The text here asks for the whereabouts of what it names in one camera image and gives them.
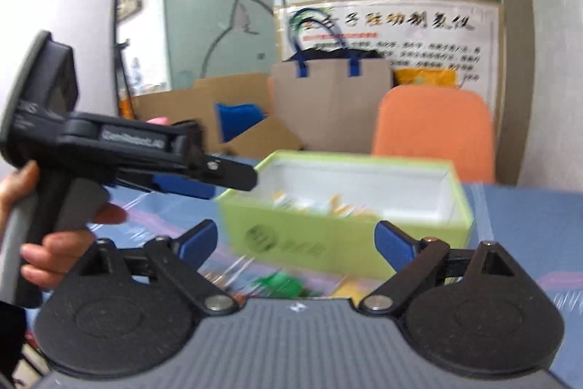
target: yellow bag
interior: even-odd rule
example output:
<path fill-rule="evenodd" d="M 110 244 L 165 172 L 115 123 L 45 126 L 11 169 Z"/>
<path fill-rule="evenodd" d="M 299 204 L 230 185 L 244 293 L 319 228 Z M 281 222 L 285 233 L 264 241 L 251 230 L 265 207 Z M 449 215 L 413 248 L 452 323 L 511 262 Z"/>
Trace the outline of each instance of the yellow bag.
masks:
<path fill-rule="evenodd" d="M 432 86 L 457 86 L 455 70 L 436 70 L 428 68 L 403 68 L 395 70 L 398 84 L 428 84 Z"/>

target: metal pivot pin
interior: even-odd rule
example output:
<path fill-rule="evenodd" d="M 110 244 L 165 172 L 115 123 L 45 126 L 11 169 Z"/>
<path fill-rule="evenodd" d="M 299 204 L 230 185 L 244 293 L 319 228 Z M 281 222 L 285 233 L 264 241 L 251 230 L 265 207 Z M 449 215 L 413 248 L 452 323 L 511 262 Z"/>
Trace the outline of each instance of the metal pivot pin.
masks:
<path fill-rule="evenodd" d="M 227 295 L 212 295 L 205 299 L 205 307 L 212 311 L 224 311 L 230 309 L 234 301 Z"/>
<path fill-rule="evenodd" d="M 393 299 L 386 295 L 371 295 L 364 299 L 363 304 L 373 311 L 388 310 L 393 306 Z"/>

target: gray ridged surface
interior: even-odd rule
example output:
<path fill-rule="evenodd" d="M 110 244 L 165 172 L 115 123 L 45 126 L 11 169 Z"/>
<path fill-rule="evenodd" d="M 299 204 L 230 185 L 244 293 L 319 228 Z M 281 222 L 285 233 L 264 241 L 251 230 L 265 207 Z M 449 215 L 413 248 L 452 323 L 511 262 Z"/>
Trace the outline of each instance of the gray ridged surface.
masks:
<path fill-rule="evenodd" d="M 235 315 L 207 318 L 174 359 L 120 381 L 52 373 L 37 389 L 559 389 L 540 372 L 477 381 L 435 367 L 397 326 L 347 300 L 250 300 Z"/>

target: blue finger pad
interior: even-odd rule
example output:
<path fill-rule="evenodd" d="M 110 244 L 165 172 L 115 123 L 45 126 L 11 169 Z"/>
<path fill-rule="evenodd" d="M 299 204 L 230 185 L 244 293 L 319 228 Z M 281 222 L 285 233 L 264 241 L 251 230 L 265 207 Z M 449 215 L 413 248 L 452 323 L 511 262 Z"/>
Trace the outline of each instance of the blue finger pad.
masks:
<path fill-rule="evenodd" d="M 217 226 L 211 220 L 198 226 L 202 226 L 202 229 L 183 242 L 178 252 L 179 258 L 186 261 L 193 269 L 199 269 L 205 263 L 215 251 L 219 239 Z"/>
<path fill-rule="evenodd" d="M 173 193 L 203 200 L 210 200 L 215 197 L 214 185 L 189 180 L 177 175 L 156 174 L 153 177 L 153 182 L 164 193 Z"/>
<path fill-rule="evenodd" d="M 416 257 L 416 249 L 411 241 L 403 239 L 384 222 L 374 229 L 374 245 L 393 269 L 399 272 Z"/>

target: blue cushion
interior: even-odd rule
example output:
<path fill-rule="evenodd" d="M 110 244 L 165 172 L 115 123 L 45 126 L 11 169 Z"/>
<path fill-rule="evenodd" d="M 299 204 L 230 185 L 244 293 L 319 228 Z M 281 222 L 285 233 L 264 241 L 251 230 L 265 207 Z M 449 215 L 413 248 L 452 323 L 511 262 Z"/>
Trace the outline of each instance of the blue cushion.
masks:
<path fill-rule="evenodd" d="M 256 104 L 227 106 L 217 103 L 223 142 L 229 142 L 265 119 L 265 113 Z"/>

